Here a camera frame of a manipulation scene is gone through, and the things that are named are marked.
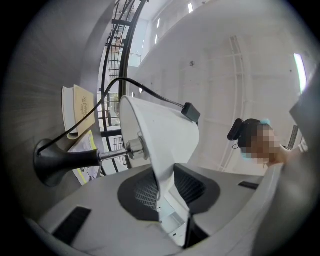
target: black wire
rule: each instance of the black wire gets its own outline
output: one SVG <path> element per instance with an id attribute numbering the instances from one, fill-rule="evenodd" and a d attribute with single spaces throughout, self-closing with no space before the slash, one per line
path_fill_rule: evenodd
<path id="1" fill-rule="evenodd" d="M 110 91 L 111 87 L 116 83 L 116 81 L 118 80 L 124 80 L 127 81 L 141 89 L 143 89 L 146 93 L 150 94 L 151 96 L 164 101 L 164 102 L 168 102 L 171 104 L 174 104 L 176 106 L 179 106 L 181 108 L 184 108 L 185 106 L 176 103 L 172 100 L 169 100 L 165 97 L 160 96 L 159 94 L 155 93 L 154 91 L 150 90 L 149 88 L 145 87 L 143 84 L 138 83 L 137 81 L 127 78 L 127 77 L 118 77 L 116 79 L 114 79 L 106 88 L 105 92 L 103 93 L 103 95 L 101 96 L 101 99 L 99 100 L 99 102 L 94 106 L 94 108 L 84 117 L 82 118 L 75 126 L 73 126 L 72 128 L 70 128 L 69 130 L 67 130 L 66 132 L 64 132 L 63 134 L 61 134 L 60 136 L 56 137 L 54 140 L 50 141 L 49 143 L 47 143 L 46 145 L 42 146 L 41 148 L 38 149 L 37 154 L 39 155 L 43 150 L 49 148 L 50 146 L 52 146 L 53 144 L 55 144 L 56 142 L 60 141 L 64 136 L 66 136 L 67 134 L 69 134 L 71 131 L 73 131 L 75 128 L 77 128 L 85 119 L 87 119 L 99 106 L 102 102 L 104 102 L 105 97 L 107 96 L 108 92 Z"/>

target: ceiling light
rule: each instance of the ceiling light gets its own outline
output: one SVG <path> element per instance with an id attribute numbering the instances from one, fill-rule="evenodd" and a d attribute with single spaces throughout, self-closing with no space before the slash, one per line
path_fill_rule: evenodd
<path id="1" fill-rule="evenodd" d="M 302 93 L 307 85 L 307 75 L 306 75 L 306 70 L 305 70 L 305 65 L 302 60 L 302 57 L 300 54 L 293 54 L 294 60 L 296 67 L 298 69 L 298 74 L 299 74 L 299 80 L 300 80 L 300 92 Z"/>
<path id="2" fill-rule="evenodd" d="M 188 4 L 189 13 L 192 13 L 194 11 L 194 8 L 192 7 L 192 3 Z"/>

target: metal rod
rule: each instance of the metal rod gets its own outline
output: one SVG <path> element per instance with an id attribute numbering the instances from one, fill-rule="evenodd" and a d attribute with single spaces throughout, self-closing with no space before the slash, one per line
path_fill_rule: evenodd
<path id="1" fill-rule="evenodd" d="M 127 149 L 123 148 L 123 149 L 119 149 L 119 150 L 111 151 L 107 153 L 100 153 L 100 160 L 104 161 L 104 160 L 114 159 L 118 157 L 123 157 L 126 155 L 128 155 Z"/>

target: person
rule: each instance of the person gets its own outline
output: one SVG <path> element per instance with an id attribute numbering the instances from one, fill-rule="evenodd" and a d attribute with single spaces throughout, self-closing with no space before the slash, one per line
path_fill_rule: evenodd
<path id="1" fill-rule="evenodd" d="M 236 145 L 240 148 L 243 158 L 257 160 L 259 164 L 266 164 L 268 167 L 285 164 L 297 154 L 308 150 L 305 141 L 293 150 L 281 145 L 268 119 L 237 119 L 228 139 L 238 140 Z"/>

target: book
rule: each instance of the book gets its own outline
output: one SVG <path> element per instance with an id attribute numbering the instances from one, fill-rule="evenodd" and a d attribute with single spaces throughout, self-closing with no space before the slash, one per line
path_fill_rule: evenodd
<path id="1" fill-rule="evenodd" d="M 76 125 L 94 108 L 93 93 L 74 85 L 73 88 L 62 88 L 62 116 L 65 131 Z M 95 123 L 95 113 L 88 116 L 67 137 L 70 140 L 79 138 L 89 127 Z"/>
<path id="2" fill-rule="evenodd" d="M 97 147 L 94 142 L 94 136 L 92 131 L 86 132 L 73 146 L 70 148 L 69 152 L 84 152 L 96 150 Z M 83 186 L 89 181 L 95 180 L 98 176 L 100 166 L 83 167 L 74 169 L 73 173 Z"/>

